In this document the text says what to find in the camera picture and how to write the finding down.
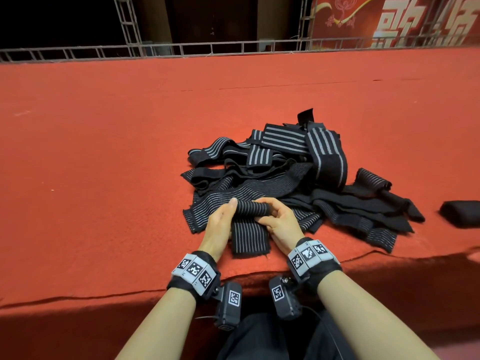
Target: metal railing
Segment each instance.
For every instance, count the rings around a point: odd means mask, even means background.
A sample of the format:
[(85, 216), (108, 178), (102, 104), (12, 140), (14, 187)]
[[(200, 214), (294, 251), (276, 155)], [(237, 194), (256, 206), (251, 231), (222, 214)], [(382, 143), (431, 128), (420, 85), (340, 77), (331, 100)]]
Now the metal railing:
[[(308, 41), (309, 50), (296, 50), (298, 42)], [(259, 51), (259, 45), (266, 49)], [(312, 53), (372, 49), (452, 48), (480, 45), (480, 35), (417, 35), (397, 37), (349, 37), (294, 40), (226, 41), (97, 45), (46, 48), (0, 49), (0, 62), (63, 62), (89, 60), (128, 60), (184, 58), (279, 53)]]

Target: left hand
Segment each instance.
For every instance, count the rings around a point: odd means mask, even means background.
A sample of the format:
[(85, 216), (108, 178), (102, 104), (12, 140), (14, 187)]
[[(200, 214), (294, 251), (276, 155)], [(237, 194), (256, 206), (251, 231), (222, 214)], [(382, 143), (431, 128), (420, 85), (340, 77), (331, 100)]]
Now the left hand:
[(205, 229), (205, 236), (198, 250), (210, 254), (218, 262), (229, 241), (232, 217), (237, 210), (238, 201), (232, 198), (229, 203), (221, 205), (210, 217)]

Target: hand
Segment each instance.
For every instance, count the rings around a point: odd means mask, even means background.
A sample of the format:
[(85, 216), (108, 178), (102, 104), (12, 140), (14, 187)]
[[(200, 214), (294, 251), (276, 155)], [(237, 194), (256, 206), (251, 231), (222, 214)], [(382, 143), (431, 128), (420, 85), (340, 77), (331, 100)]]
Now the hand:
[(237, 210), (238, 201), (232, 198), (229, 203), (221, 205), (210, 217), (205, 229), (205, 236), (198, 250), (212, 255), (218, 262), (229, 241), (232, 217)]
[(305, 237), (293, 211), (276, 198), (263, 197), (255, 202), (265, 202), (272, 207), (271, 216), (256, 217), (255, 221), (267, 227), (273, 241), (285, 255), (290, 254), (297, 242)]

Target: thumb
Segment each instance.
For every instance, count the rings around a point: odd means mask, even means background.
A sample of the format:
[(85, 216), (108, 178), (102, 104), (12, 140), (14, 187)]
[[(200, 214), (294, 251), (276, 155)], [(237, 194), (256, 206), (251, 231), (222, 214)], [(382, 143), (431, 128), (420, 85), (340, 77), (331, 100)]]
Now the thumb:
[(234, 197), (228, 202), (228, 204), (225, 206), (225, 210), (223, 211), (223, 216), (222, 220), (228, 220), (231, 221), (233, 218), (233, 215), (235, 214), (235, 211), (237, 211), (237, 205), (238, 205), (238, 200)]
[(271, 228), (277, 227), (277, 220), (278, 218), (273, 216), (263, 216), (263, 217), (256, 217), (255, 221), (264, 226), (270, 226)]

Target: right hand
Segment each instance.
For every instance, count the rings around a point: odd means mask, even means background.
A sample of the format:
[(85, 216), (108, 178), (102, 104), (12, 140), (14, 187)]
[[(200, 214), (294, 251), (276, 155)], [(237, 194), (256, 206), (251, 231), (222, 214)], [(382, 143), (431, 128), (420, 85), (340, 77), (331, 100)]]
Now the right hand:
[(255, 221), (266, 226), (273, 241), (285, 255), (290, 254), (297, 242), (305, 237), (293, 211), (276, 198), (263, 197), (254, 202), (270, 205), (271, 216), (256, 217)]

